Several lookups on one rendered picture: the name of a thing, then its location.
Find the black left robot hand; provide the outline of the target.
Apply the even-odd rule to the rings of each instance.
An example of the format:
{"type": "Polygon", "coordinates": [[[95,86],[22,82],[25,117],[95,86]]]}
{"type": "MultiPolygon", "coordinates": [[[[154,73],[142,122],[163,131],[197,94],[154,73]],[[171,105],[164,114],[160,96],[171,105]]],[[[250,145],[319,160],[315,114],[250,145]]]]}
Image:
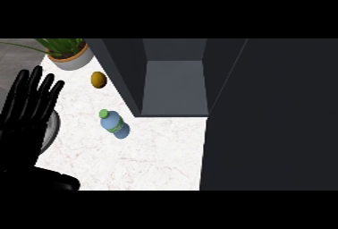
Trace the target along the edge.
{"type": "Polygon", "coordinates": [[[76,177],[36,166],[65,82],[43,67],[21,70],[0,113],[0,191],[77,191],[76,177]]]}

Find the blue water bottle green cap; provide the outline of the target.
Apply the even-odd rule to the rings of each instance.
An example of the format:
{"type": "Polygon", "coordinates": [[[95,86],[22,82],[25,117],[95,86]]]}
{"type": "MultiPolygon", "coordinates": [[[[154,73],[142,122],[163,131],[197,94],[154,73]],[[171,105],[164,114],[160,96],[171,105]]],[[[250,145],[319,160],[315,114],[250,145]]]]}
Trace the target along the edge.
{"type": "Polygon", "coordinates": [[[124,139],[130,135],[130,125],[124,122],[115,111],[102,109],[99,111],[101,125],[118,139],[124,139]]]}

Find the dark grey open cabinet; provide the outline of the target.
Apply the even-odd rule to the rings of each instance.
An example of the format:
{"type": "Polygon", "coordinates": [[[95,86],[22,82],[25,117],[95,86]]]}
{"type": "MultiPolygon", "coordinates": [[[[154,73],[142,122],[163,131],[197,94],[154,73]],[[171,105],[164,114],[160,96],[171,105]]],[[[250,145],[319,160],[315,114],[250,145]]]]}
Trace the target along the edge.
{"type": "Polygon", "coordinates": [[[90,38],[89,47],[136,117],[207,117],[244,38],[90,38]]]}

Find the dark grey cabinet door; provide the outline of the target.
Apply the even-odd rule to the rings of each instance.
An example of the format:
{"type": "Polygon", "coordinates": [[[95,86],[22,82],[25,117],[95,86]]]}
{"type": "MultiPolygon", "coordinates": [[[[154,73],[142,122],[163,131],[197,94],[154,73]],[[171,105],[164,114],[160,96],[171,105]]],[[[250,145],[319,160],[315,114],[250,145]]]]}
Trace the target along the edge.
{"type": "Polygon", "coordinates": [[[338,39],[251,39],[207,119],[204,190],[338,190],[338,39]]]}

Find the grey round rimmed object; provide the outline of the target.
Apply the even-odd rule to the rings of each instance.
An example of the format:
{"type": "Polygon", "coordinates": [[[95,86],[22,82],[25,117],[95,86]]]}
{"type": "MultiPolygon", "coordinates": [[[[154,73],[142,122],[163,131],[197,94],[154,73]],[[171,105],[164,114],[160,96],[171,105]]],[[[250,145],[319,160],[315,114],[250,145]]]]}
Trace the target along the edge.
{"type": "Polygon", "coordinates": [[[53,111],[49,122],[47,122],[46,132],[45,132],[45,141],[43,141],[42,152],[47,150],[47,148],[50,147],[56,139],[58,132],[59,132],[59,126],[61,126],[59,115],[58,115],[58,112],[53,111]]]}

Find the brown round fruit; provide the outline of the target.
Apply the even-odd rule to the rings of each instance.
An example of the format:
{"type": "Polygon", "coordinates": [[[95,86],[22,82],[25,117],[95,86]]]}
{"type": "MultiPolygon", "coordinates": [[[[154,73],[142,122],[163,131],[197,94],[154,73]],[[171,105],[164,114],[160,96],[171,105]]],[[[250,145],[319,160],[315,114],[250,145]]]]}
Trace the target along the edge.
{"type": "Polygon", "coordinates": [[[93,72],[92,74],[92,84],[93,86],[101,89],[106,85],[106,76],[101,72],[93,72]]]}

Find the green plant in grey pot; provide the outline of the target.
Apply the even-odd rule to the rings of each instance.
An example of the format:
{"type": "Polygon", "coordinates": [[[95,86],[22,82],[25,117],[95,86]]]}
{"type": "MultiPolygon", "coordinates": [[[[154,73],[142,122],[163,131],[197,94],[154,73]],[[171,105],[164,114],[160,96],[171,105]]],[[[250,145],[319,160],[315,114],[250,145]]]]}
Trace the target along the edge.
{"type": "Polygon", "coordinates": [[[5,41],[0,41],[0,44],[24,47],[45,53],[56,67],[64,71],[76,71],[92,62],[95,53],[83,38],[37,38],[36,41],[45,49],[5,41]]]}

